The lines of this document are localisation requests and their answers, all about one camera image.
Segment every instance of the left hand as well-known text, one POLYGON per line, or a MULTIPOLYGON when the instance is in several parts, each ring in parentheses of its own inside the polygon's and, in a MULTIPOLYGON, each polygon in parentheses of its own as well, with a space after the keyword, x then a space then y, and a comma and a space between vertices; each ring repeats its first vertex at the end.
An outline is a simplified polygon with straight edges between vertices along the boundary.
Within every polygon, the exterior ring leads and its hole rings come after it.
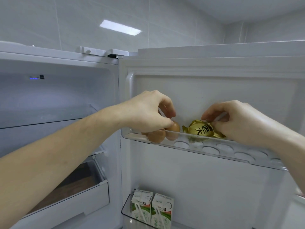
POLYGON ((157 90, 144 91, 119 106, 123 126, 140 132, 153 132, 170 127, 173 125, 171 118, 176 116, 172 100, 157 90), (158 108, 166 117, 158 113, 158 108))

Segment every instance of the ceiling light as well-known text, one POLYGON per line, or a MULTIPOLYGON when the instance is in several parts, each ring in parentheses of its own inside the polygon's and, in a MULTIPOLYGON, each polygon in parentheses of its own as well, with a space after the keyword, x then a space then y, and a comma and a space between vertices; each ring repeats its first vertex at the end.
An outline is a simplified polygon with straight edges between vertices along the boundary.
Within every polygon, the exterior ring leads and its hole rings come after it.
POLYGON ((132 28, 130 26, 125 26, 120 23, 114 23, 108 20, 104 20, 101 24, 100 27, 110 29, 110 30, 115 30, 118 32, 122 32, 125 34, 130 34, 130 35, 137 35, 142 32, 142 30, 138 30, 135 28, 132 28))

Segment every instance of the hand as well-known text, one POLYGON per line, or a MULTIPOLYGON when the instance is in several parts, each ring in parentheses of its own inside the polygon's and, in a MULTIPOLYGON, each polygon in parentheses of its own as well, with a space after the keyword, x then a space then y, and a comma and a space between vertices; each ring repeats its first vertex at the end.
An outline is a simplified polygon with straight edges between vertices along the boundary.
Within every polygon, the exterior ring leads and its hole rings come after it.
POLYGON ((173 125, 172 117, 176 116, 172 100, 155 90, 145 91, 120 105, 123 124, 140 132, 153 132, 173 125))
POLYGON ((270 143, 274 140, 287 137, 293 132, 249 104, 238 100, 213 104, 204 112, 201 119, 212 122, 215 129, 229 139, 251 146, 271 147, 270 143), (227 114, 214 121, 223 112, 227 114))

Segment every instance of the crisper drawer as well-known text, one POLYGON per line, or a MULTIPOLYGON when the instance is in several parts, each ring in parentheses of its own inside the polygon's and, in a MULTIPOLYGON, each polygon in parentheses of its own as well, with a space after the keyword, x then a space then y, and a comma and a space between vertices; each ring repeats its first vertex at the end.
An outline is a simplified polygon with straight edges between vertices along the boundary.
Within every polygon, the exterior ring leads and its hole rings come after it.
POLYGON ((90 156, 11 229, 51 229, 107 204, 108 181, 95 156, 90 156))

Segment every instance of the refrigerator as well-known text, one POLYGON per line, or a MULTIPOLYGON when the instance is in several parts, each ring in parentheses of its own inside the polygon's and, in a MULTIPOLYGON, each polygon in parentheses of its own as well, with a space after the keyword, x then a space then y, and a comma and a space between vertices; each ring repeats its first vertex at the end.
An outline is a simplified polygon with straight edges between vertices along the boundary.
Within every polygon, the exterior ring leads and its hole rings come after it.
MULTIPOLYGON (((0 156, 145 90, 173 100, 180 126, 215 102, 239 100, 304 133, 304 61, 305 41, 133 53, 1 42, 0 156)), ((277 229, 296 188, 266 148, 193 142, 184 133, 152 143, 123 128, 82 165, 92 185, 29 212, 12 229, 148 228, 121 213, 136 188, 174 198, 172 228, 277 229)))

